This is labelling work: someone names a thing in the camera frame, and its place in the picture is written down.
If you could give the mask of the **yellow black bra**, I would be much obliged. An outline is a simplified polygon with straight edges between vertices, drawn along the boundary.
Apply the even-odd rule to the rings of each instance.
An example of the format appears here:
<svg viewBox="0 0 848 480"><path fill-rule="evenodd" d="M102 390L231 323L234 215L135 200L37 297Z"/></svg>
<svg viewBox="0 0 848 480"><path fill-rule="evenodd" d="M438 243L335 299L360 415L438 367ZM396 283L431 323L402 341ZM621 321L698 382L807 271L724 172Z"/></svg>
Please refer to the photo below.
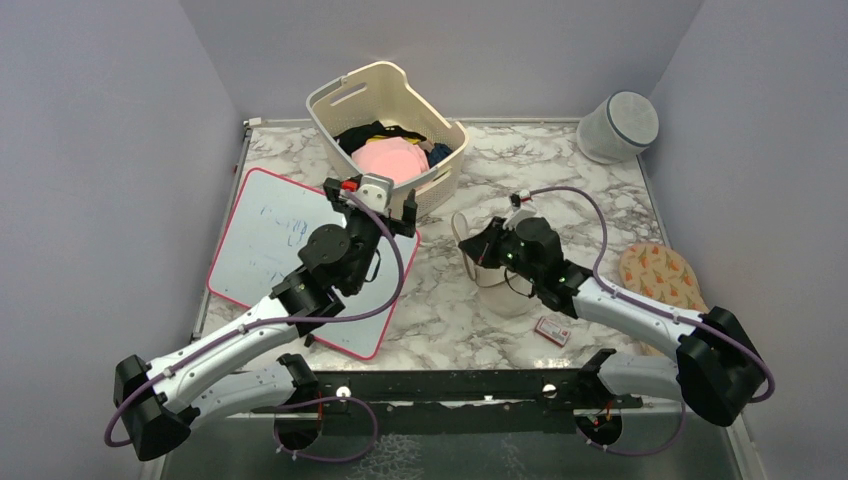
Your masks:
<svg viewBox="0 0 848 480"><path fill-rule="evenodd" d="M385 141L385 140L388 140L388 141L397 141L397 140L402 140L402 141L407 142L407 141L406 141L406 139L405 139L405 137L403 137L403 136L384 136L384 135L375 135L375 136L372 136L372 137L370 137L370 138L368 138L368 139L366 140L366 145L368 145L368 144L372 144L372 143L376 143L376 142L380 142L380 141Z"/></svg>

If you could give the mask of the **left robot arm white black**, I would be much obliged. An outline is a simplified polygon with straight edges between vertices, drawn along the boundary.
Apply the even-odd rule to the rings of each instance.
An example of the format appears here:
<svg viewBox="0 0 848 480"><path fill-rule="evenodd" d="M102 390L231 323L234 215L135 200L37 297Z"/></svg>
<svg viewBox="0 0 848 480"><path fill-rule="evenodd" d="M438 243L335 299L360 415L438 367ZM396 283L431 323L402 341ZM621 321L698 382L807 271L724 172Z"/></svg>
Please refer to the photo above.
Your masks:
<svg viewBox="0 0 848 480"><path fill-rule="evenodd" d="M332 324L357 322L390 309L405 279L396 236L416 234L417 202L409 191L401 215L393 217L393 184L375 174L328 178L327 201L344 225L315 229L300 249L299 266L244 314L213 334L170 354L146 361L137 355L115 368L115 411L103 433L110 448L130 446L141 461L159 458L209 423L256 408L298 411L321 403L318 380L300 355L243 372L249 361ZM379 294L380 304L349 314L343 300L369 283L379 244L391 248L398 278Z"/></svg>

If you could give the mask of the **pink bra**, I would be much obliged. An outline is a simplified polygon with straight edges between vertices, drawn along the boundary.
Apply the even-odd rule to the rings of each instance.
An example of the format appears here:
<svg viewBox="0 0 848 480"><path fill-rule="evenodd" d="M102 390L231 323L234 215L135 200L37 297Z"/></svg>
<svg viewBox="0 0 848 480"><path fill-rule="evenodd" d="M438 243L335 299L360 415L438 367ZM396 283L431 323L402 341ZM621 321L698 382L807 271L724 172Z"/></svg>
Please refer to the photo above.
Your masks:
<svg viewBox="0 0 848 480"><path fill-rule="evenodd" d="M407 142L385 140L368 144L355 151L351 159L365 173L388 177L400 184L429 170L425 151Z"/></svg>

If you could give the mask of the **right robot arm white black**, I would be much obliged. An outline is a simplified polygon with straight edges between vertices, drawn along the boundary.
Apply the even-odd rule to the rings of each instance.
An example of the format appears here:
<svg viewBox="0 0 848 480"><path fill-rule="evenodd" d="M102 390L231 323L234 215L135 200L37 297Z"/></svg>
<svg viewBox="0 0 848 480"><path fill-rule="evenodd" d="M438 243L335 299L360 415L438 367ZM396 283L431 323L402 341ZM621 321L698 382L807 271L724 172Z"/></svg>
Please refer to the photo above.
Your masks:
<svg viewBox="0 0 848 480"><path fill-rule="evenodd" d="M559 235L542 218L511 228L496 217L459 248L478 267L503 268L526 280L548 309L658 350L656 356L601 355L576 383L579 398L589 406L600 407L618 395L644 395L680 402L726 427L748 404L774 390L772 374L730 311L676 308L616 289L567 260Z"/></svg>

